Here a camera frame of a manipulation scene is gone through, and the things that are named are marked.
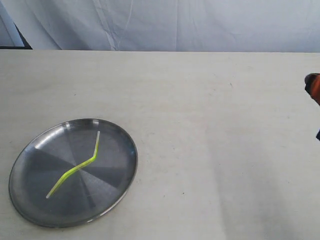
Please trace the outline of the round stainless steel plate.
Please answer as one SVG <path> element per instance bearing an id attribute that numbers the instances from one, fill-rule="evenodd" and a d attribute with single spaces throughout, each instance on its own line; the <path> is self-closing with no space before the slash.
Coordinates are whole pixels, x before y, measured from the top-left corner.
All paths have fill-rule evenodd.
<path id="1" fill-rule="evenodd" d="M 96 160 L 46 199 L 62 174 L 93 156 L 97 131 Z M 9 175 L 9 197 L 31 223 L 75 227 L 113 209 L 127 193 L 137 167 L 136 145 L 122 127 L 103 119 L 74 119 L 42 132 L 21 151 Z"/>

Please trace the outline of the yellow glow stick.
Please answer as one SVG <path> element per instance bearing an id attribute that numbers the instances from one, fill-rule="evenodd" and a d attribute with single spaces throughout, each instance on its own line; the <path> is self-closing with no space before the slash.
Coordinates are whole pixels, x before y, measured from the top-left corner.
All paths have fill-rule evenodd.
<path id="1" fill-rule="evenodd" d="M 61 175 L 61 177 L 57 180 L 57 182 L 53 185 L 53 187 L 50 189 L 50 191 L 45 196 L 46 199 L 49 199 L 57 190 L 58 188 L 74 173 L 79 171 L 80 169 L 90 165 L 97 159 L 98 155 L 98 149 L 99 149 L 99 142 L 100 142 L 100 131 L 97 131 L 95 145 L 94 145 L 94 151 L 91 158 L 87 159 L 86 161 L 74 166 L 73 168 L 66 171 L 64 174 Z"/>

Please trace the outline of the white backdrop cloth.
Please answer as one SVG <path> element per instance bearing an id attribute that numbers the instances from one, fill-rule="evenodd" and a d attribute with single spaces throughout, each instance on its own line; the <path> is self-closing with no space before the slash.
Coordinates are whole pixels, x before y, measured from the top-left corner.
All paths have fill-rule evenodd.
<path id="1" fill-rule="evenodd" d="M 37 50 L 320 50 L 317 0 L 3 0 Z"/>

